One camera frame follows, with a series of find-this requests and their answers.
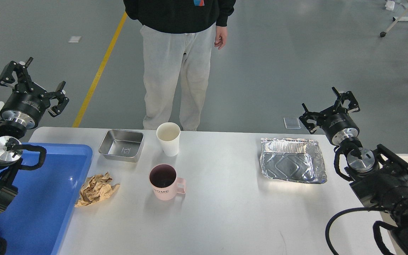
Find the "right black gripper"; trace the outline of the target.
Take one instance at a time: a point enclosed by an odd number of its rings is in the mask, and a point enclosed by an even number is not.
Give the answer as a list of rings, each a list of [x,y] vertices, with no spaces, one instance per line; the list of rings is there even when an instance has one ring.
[[[361,109],[351,91],[339,92],[335,87],[332,87],[332,91],[336,95],[333,106],[320,112],[311,112],[305,103],[302,103],[305,112],[299,117],[299,120],[309,134],[314,134],[317,129],[322,129],[330,144],[338,146],[347,138],[358,137],[359,127],[348,114],[360,112]]]

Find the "person's hand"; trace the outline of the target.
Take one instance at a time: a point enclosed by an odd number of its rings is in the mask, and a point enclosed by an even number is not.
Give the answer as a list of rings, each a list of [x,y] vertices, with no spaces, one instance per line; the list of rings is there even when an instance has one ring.
[[[227,44],[228,27],[215,26],[214,47],[221,50]]]

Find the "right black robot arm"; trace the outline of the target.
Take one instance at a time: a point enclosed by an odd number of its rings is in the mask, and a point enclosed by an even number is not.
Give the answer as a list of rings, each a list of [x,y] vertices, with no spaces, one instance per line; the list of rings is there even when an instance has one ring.
[[[383,242],[381,228],[392,236],[400,249],[408,255],[408,163],[382,144],[370,150],[358,139],[360,130],[349,113],[359,112],[359,104],[351,91],[339,92],[334,104],[320,112],[309,111],[303,103],[304,113],[299,117],[310,134],[322,129],[334,146],[336,173],[350,183],[362,207],[343,210],[327,223],[325,239],[331,252],[337,251],[330,241],[330,228],[340,216],[357,211],[378,211],[390,215],[395,225],[384,221],[373,224],[376,245],[383,255],[391,251]]]

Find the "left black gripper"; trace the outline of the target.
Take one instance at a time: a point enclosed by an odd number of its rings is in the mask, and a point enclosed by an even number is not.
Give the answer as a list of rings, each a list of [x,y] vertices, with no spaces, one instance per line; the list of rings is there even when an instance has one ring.
[[[13,90],[0,110],[1,118],[18,122],[28,130],[39,126],[46,111],[55,118],[62,114],[69,103],[64,90],[66,81],[60,82],[53,92],[34,91],[34,82],[27,70],[32,61],[33,57],[25,62],[10,61],[0,75],[0,86]]]

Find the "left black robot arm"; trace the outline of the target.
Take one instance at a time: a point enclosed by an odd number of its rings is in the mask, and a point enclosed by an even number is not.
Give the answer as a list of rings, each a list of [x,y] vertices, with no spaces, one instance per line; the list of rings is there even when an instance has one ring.
[[[57,89],[48,92],[35,83],[28,73],[33,58],[10,61],[1,75],[0,85],[12,88],[12,94],[0,110],[0,213],[3,213],[18,194],[13,181],[19,170],[39,169],[45,161],[46,149],[21,143],[27,130],[35,129],[46,111],[60,115],[69,102],[62,81]]]

